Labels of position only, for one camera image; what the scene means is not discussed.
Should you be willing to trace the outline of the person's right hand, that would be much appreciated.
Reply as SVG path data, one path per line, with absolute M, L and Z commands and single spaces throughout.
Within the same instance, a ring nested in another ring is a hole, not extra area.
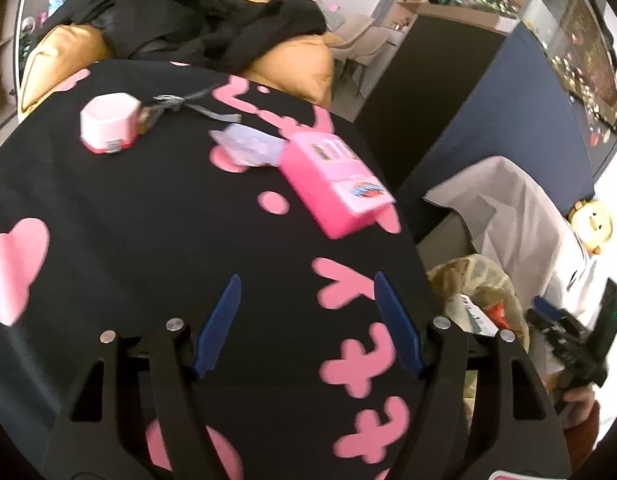
M 550 396 L 559 393 L 560 377 L 561 373 L 555 373 L 547 375 L 543 379 L 545 389 Z M 589 383 L 570 390 L 563 390 L 560 400 L 567 404 L 566 414 L 558 415 L 561 428 L 569 430 L 578 427 L 586 422 L 593 412 L 596 402 L 593 384 Z

